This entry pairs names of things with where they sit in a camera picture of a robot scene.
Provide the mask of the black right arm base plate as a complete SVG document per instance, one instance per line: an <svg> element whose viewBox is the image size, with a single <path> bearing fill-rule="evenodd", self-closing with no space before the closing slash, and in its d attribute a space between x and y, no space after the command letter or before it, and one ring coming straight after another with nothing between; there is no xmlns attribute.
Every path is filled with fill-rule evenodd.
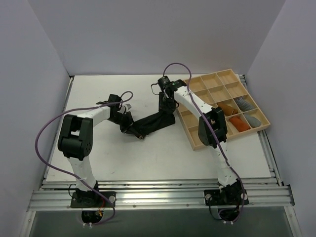
<svg viewBox="0 0 316 237"><path fill-rule="evenodd" d="M231 191L225 192L219 189L204 190L204 200L205 204L208 206L226 206L226 205L241 205L242 198L244 197L244 204L248 205L249 200L247 197L247 193L243 194L242 191Z"/></svg>

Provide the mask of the black pinstriped underwear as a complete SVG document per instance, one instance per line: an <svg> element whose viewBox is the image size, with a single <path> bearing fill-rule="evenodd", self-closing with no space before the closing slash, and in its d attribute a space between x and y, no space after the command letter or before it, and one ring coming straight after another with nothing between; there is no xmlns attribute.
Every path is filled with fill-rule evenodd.
<svg viewBox="0 0 316 237"><path fill-rule="evenodd" d="M123 121L119 124L121 132L134 135L140 140L155 131L175 124L175 116L165 112L157 112L137 121L133 120L131 112L124 116Z"/></svg>

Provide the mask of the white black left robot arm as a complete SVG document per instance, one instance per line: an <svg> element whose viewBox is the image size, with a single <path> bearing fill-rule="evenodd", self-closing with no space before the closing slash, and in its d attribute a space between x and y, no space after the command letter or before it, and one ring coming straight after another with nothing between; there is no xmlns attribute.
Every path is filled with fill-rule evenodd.
<svg viewBox="0 0 316 237"><path fill-rule="evenodd" d="M124 133L133 125L129 106L123 104L121 96L110 94L107 101L98 102L86 112L63 118L57 143L58 150L68 159L76 176L77 190L84 192L82 202L88 207L99 203L100 195L92 190L97 189L89 160L93 147L93 129L101 122L108 120L119 125Z"/></svg>

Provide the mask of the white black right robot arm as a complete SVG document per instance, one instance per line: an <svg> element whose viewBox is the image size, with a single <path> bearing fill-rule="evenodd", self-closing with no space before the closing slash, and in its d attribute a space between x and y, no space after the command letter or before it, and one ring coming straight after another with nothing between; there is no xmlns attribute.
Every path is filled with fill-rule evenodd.
<svg viewBox="0 0 316 237"><path fill-rule="evenodd" d="M204 102L180 79L170 81L164 76L158 80L158 85L163 105L168 108L182 105L198 119L198 138L210 147L216 165L218 183L222 188L219 198L223 203L232 203L237 198L237 192L230 186L237 182L237 175L226 156L228 130L223 110Z"/></svg>

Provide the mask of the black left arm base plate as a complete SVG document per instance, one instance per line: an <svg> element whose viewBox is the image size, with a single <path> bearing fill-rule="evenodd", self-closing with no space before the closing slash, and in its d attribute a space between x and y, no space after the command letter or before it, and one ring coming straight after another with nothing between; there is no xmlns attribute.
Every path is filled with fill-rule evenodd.
<svg viewBox="0 0 316 237"><path fill-rule="evenodd" d="M111 207L116 202L116 192L101 192L110 203L103 200L99 195L94 192L90 192L90 197L84 195L78 195L77 192L72 193L71 208L97 208L97 207Z"/></svg>

